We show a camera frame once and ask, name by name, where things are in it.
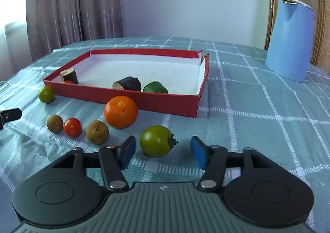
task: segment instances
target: cardboard tray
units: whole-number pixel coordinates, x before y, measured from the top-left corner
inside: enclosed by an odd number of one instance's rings
[[[79,84],[62,83],[60,72],[74,68]],[[208,53],[176,49],[99,49],[77,57],[44,79],[59,96],[107,103],[131,97],[141,110],[196,117],[209,73]],[[137,77],[142,89],[159,81],[169,94],[112,89],[127,76]]]

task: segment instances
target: checkered tablecloth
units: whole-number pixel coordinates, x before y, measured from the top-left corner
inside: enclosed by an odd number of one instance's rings
[[[0,108],[19,107],[23,117],[0,131],[0,232],[10,232],[19,223],[11,206],[12,191],[19,183],[73,147],[83,147],[85,152],[98,149],[84,134],[68,139],[63,132],[49,133],[46,119],[50,114],[59,114],[64,120],[77,117],[86,127],[93,119],[104,119],[104,105],[64,97],[45,105],[38,100],[42,80],[90,49],[132,47],[206,50],[210,72],[197,118],[139,111],[132,126],[123,130],[109,127],[106,144],[119,145],[129,135],[138,139],[152,125],[168,127],[179,141],[169,155],[158,160],[148,159],[138,146],[124,171],[130,185],[133,181],[197,182],[203,171],[190,153],[193,135],[207,145],[220,144],[233,152],[252,147],[312,188],[315,204],[307,223],[316,232],[330,232],[330,77],[311,65],[304,83],[291,82],[265,66],[265,50],[175,37],[74,43],[9,79],[0,92]],[[89,170],[88,176],[102,183],[98,169]],[[225,181],[237,176],[238,169],[227,170]]]

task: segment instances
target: orange fruit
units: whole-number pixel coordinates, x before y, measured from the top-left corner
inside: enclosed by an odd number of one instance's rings
[[[112,98],[104,107],[104,117],[114,128],[122,129],[131,126],[138,116],[136,103],[127,96]]]

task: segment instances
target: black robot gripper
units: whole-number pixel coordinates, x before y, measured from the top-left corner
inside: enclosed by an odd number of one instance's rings
[[[15,233],[311,233],[305,222],[314,196],[300,179],[252,148],[232,153],[206,146],[197,136],[191,151],[205,172],[192,182],[129,185],[124,170],[136,140],[74,149],[22,182],[13,206],[22,222]],[[85,175],[101,168],[105,186]],[[241,176],[222,186],[226,168]]]

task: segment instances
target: blue kettle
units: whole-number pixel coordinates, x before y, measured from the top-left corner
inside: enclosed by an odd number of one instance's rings
[[[303,82],[310,64],[314,10],[298,0],[279,0],[266,66],[278,75]]]

